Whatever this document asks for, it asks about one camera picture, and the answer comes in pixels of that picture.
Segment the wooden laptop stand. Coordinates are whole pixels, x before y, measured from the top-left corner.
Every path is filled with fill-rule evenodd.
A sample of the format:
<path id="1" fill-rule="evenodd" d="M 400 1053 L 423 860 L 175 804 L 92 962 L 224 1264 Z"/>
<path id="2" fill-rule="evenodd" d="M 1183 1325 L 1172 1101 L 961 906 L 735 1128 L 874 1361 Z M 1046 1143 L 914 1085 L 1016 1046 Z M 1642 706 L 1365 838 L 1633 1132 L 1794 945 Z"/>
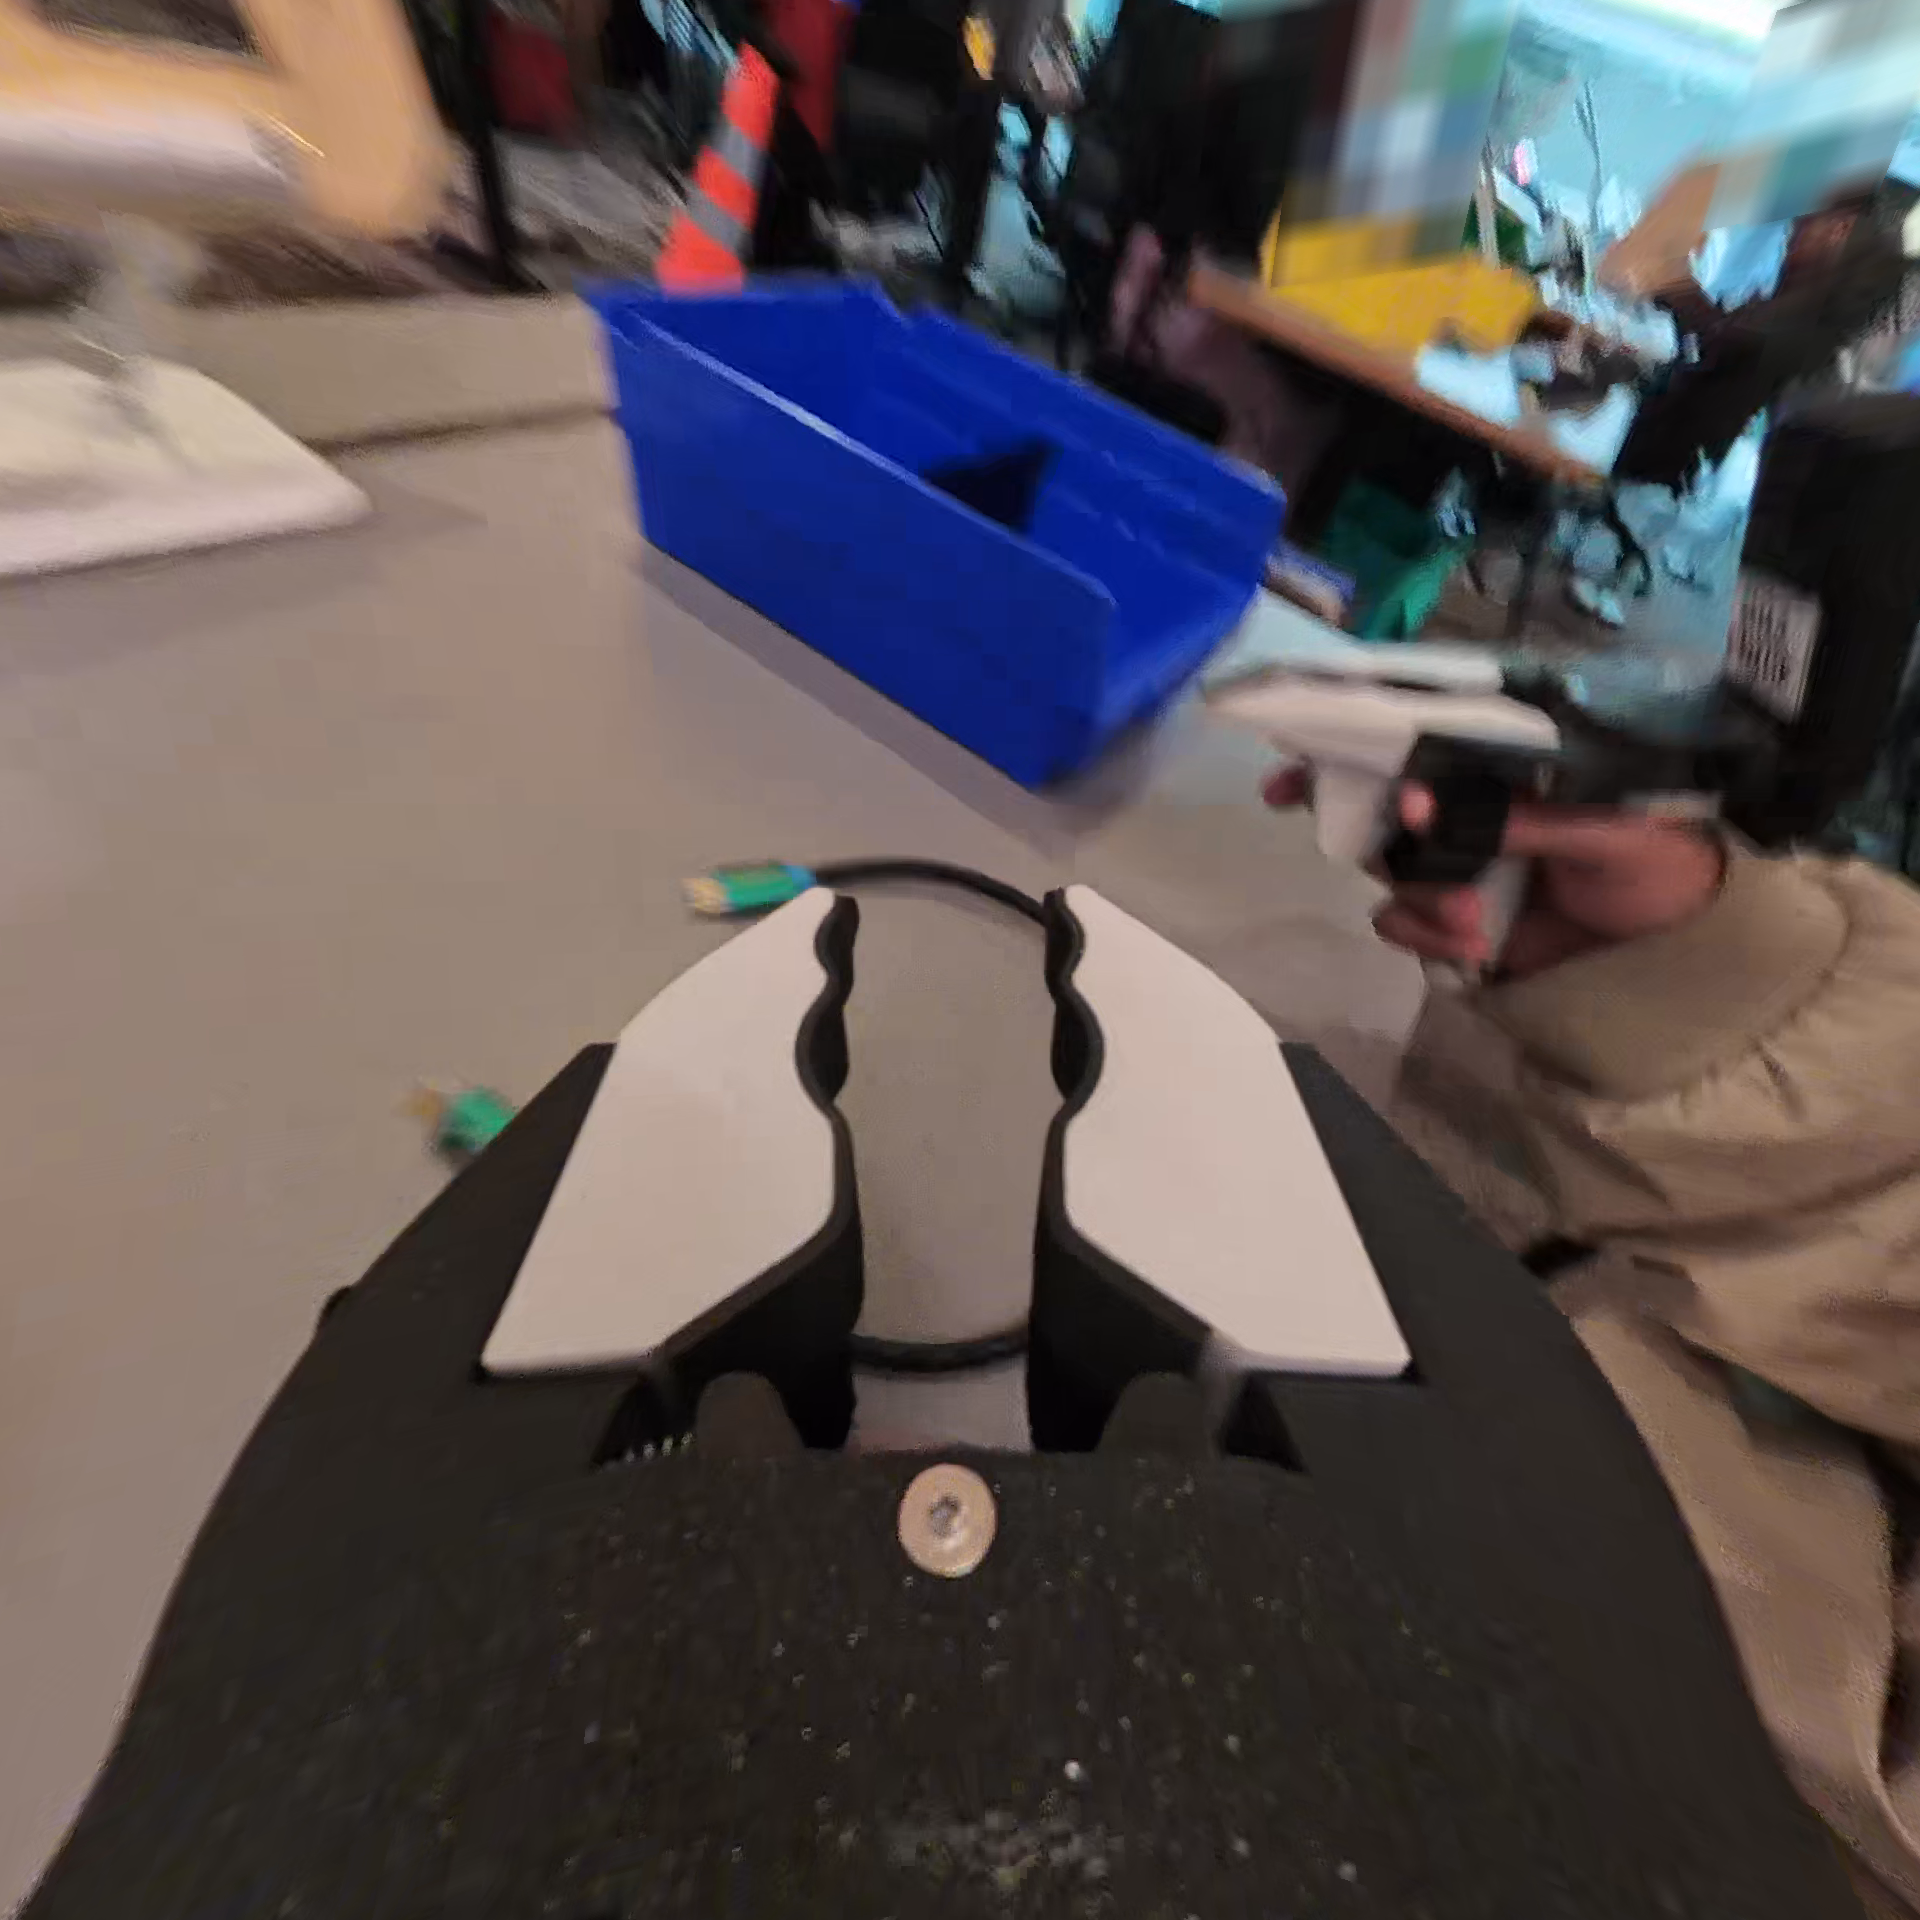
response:
<path id="1" fill-rule="evenodd" d="M 256 57 L 2 7 L 4 224 L 103 245 L 80 341 L 4 359 L 4 577 L 345 527 L 367 495 L 216 378 L 154 354 L 150 240 L 421 233 L 449 175 L 402 5 L 236 5 Z"/>

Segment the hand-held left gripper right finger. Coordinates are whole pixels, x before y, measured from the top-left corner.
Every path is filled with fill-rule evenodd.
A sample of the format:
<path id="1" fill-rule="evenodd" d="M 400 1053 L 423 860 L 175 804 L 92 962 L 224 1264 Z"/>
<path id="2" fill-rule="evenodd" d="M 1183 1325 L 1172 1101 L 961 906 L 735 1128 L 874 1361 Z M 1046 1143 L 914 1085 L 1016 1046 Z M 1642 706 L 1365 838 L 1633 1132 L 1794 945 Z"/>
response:
<path id="1" fill-rule="evenodd" d="M 1413 1356 L 1277 1030 L 1086 884 L 1041 903 L 1058 1111 L 1030 1279 L 1030 1439 L 1095 1449 L 1149 1376 L 1222 1449 L 1285 1449 L 1279 1378 L 1388 1383 Z"/>

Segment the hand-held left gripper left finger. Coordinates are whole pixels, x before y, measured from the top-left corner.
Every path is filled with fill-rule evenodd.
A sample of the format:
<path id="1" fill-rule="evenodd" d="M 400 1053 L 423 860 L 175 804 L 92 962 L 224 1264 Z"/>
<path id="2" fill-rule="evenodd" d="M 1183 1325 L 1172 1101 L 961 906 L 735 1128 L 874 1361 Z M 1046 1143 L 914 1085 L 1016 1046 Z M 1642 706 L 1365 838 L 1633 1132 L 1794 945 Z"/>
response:
<path id="1" fill-rule="evenodd" d="M 804 1449 L 847 1441 L 864 1304 L 847 1119 L 857 905 L 802 892 L 620 1028 L 480 1352 L 493 1383 L 596 1378 L 630 1439 L 687 1433 L 721 1376 Z"/>

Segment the orange traffic cone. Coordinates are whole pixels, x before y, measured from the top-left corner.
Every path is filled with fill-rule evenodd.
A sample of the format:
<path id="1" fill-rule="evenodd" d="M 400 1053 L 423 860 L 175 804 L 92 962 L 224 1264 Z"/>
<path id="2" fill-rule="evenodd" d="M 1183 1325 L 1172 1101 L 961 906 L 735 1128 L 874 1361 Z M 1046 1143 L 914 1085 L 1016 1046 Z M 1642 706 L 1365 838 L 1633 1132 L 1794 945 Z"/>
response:
<path id="1" fill-rule="evenodd" d="M 782 81 L 743 42 L 679 214 L 665 233 L 655 280 L 669 295 L 732 295 L 750 274 L 760 190 L 776 130 Z"/>

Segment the blue storage bin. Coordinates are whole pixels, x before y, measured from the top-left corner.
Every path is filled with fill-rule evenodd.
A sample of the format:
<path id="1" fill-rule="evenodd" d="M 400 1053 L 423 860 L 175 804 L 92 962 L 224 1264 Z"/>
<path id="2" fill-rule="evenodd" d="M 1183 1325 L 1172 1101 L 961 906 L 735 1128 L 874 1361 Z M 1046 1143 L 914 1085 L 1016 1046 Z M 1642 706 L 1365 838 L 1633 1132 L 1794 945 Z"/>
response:
<path id="1" fill-rule="evenodd" d="M 1175 703 L 1279 540 L 1261 471 L 868 282 L 588 303 L 646 544 L 1021 786 Z M 1029 537 L 920 481 L 1020 438 L 1060 448 Z"/>

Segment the long wooden table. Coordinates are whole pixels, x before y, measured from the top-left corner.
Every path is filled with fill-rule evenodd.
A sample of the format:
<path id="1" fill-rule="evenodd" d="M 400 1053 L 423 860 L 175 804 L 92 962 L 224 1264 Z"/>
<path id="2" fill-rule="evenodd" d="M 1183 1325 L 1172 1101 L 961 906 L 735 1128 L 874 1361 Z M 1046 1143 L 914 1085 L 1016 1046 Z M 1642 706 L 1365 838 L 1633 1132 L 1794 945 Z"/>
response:
<path id="1" fill-rule="evenodd" d="M 1607 471 L 1568 449 L 1536 415 L 1503 422 L 1478 414 L 1425 386 L 1415 354 L 1374 348 L 1207 256 L 1190 261 L 1185 295 L 1196 308 L 1290 365 L 1309 367 L 1342 392 L 1335 437 L 1312 463 L 1302 490 L 1289 501 L 1290 540 L 1312 541 L 1326 533 L 1342 488 L 1359 468 L 1366 430 L 1388 417 L 1399 421 L 1415 449 L 1434 452 L 1449 444 L 1470 476 L 1488 476 L 1498 488 L 1527 495 L 1514 533 L 1518 577 L 1503 602 L 1503 638 L 1518 639 L 1543 582 L 1556 513 L 1574 502 L 1601 501 Z"/>

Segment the person's beige jacket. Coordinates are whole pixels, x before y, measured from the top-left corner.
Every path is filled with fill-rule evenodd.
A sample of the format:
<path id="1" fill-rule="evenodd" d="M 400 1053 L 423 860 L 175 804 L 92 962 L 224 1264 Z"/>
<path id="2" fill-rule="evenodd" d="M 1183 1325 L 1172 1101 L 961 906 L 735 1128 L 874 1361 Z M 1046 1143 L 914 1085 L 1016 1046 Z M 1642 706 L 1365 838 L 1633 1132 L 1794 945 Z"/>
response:
<path id="1" fill-rule="evenodd" d="M 1916 1343 L 1741 1383 L 1609 1277 L 1552 1298 L 1666 1481 L 1786 1777 L 1870 1916 L 1916 1916 Z"/>

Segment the person's right hand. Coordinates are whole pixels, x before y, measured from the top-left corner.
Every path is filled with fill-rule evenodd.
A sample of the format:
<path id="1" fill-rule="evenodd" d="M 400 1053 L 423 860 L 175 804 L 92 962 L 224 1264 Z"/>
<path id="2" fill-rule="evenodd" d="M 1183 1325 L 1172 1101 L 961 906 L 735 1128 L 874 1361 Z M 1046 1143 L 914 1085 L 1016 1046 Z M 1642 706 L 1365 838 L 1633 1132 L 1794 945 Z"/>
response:
<path id="1" fill-rule="evenodd" d="M 1503 935 L 1488 929 L 1471 887 L 1399 879 L 1374 913 L 1376 935 L 1466 976 L 1533 976 L 1685 926 L 1717 901 L 1728 863 L 1700 823 L 1543 804 L 1508 812 L 1501 855 L 1527 877 Z"/>

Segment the person's right forearm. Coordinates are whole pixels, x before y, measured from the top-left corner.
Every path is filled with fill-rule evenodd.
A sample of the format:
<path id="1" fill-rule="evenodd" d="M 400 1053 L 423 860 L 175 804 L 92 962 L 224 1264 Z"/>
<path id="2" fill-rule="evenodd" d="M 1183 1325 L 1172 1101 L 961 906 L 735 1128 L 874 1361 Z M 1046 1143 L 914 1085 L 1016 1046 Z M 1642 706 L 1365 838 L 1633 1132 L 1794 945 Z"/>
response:
<path id="1" fill-rule="evenodd" d="M 1679 927 L 1432 994 L 1392 1117 L 1573 1310 L 1916 1452 L 1912 882 L 1728 848 Z"/>

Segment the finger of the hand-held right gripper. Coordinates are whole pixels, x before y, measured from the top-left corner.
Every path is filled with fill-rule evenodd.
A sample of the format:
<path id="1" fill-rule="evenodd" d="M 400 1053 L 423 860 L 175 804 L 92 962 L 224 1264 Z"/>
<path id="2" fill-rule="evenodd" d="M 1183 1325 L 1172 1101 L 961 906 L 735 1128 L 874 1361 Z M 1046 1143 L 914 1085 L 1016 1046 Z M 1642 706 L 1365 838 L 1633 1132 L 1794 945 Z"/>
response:
<path id="1" fill-rule="evenodd" d="M 1220 692 L 1215 716 L 1304 762 L 1313 840 L 1352 865 L 1382 860 L 1406 782 L 1463 768 L 1503 799 L 1560 751 L 1550 716 L 1501 692 Z"/>
<path id="2" fill-rule="evenodd" d="M 1202 697 L 1222 706 L 1290 681 L 1430 692 L 1453 702 L 1506 695 L 1503 658 L 1477 645 L 1352 645 L 1234 658 L 1207 674 Z"/>

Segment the yellow storage bin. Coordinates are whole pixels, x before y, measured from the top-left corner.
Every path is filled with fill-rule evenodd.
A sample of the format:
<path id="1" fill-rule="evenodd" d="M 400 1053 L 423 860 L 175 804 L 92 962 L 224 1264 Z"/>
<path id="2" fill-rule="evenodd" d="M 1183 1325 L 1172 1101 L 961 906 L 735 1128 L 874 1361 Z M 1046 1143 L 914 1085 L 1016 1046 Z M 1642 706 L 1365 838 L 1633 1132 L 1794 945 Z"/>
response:
<path id="1" fill-rule="evenodd" d="M 1257 254 L 1260 282 L 1313 324 L 1400 354 L 1440 343 L 1495 352 L 1543 310 L 1533 276 L 1478 245 L 1406 256 L 1415 226 L 1408 217 L 1290 224 L 1276 214 Z"/>

